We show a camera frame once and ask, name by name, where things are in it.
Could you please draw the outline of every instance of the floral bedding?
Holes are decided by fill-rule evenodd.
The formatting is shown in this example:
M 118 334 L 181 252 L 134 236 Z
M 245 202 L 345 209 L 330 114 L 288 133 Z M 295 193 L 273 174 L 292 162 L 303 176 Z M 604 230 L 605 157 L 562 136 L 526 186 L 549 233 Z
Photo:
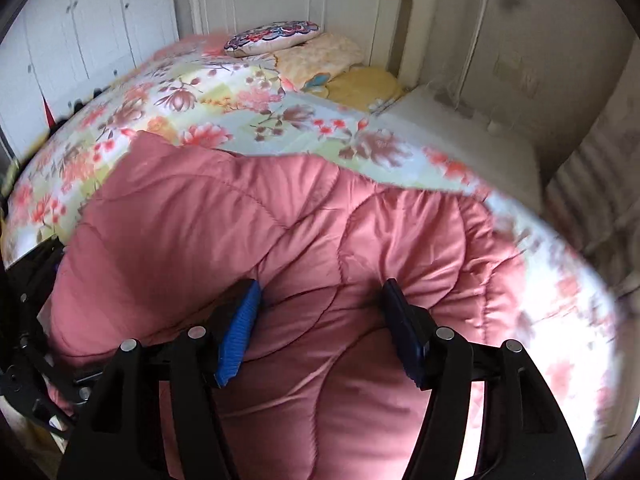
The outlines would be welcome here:
M 466 166 L 402 139 L 393 124 L 293 91 L 268 57 L 222 57 L 204 40 L 166 49 L 74 116 L 30 162 L 2 232 L 10 266 L 41 241 L 64 242 L 82 206 L 138 130 L 174 144 L 245 155 L 315 153 L 379 182 L 476 197 L 511 236 L 527 266 L 516 338 L 548 381 L 585 463 L 593 456 L 619 380 L 619 316 L 594 271 L 544 222 Z M 479 435 L 481 420 L 472 420 Z M 468 446 L 477 446 L 469 438 Z M 473 453 L 465 454 L 473 467 Z

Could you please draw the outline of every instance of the metal screw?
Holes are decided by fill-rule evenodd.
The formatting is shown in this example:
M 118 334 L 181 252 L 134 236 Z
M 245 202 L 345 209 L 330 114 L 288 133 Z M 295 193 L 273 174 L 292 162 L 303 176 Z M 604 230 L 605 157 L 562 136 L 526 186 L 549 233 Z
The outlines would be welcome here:
M 207 333 L 207 329 L 203 326 L 192 326 L 187 334 L 191 339 L 200 339 Z
M 522 344 L 515 339 L 509 339 L 507 341 L 507 350 L 517 354 L 518 352 L 522 352 Z
M 89 396 L 91 395 L 91 388 L 89 388 L 88 386 L 83 386 L 78 391 L 78 394 L 80 395 L 80 398 L 82 400 L 88 400 Z
M 436 336 L 438 336 L 440 339 L 444 339 L 444 341 L 450 341 L 455 335 L 456 333 L 453 332 L 453 330 L 448 326 L 441 326 L 436 330 Z
M 123 352 L 131 352 L 136 346 L 138 346 L 138 342 L 135 339 L 125 339 L 120 343 L 120 350 Z

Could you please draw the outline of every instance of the embroidered pillow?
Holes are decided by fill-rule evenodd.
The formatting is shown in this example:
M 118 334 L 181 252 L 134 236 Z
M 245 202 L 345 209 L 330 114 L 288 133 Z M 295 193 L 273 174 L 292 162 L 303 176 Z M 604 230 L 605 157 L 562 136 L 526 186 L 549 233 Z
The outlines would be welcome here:
M 289 48 L 320 34 L 313 22 L 274 22 L 236 34 L 225 45 L 232 57 L 255 56 Z

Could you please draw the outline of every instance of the white wardrobe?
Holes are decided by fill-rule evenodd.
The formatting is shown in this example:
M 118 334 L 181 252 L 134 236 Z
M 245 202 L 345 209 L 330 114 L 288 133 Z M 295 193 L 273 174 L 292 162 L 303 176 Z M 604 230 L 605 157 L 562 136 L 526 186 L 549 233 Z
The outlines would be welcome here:
M 178 39 L 174 0 L 28 0 L 0 44 L 0 127 L 18 158 L 48 132 L 44 101 L 69 116 Z

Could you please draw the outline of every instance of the pink quilt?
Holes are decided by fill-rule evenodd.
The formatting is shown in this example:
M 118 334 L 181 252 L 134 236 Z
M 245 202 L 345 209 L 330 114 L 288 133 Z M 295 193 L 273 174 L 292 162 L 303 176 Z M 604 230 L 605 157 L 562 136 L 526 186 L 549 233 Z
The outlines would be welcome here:
M 511 336 L 524 290 L 514 245 L 472 198 L 140 133 L 72 235 L 52 344 L 79 364 L 126 338 L 170 339 L 245 277 L 264 306 L 239 375 L 215 393 L 243 480 L 402 478 L 428 393 L 396 357 L 382 282 L 490 345 Z M 480 409 L 476 395 L 470 420 Z M 179 477 L 169 432 L 166 448 Z

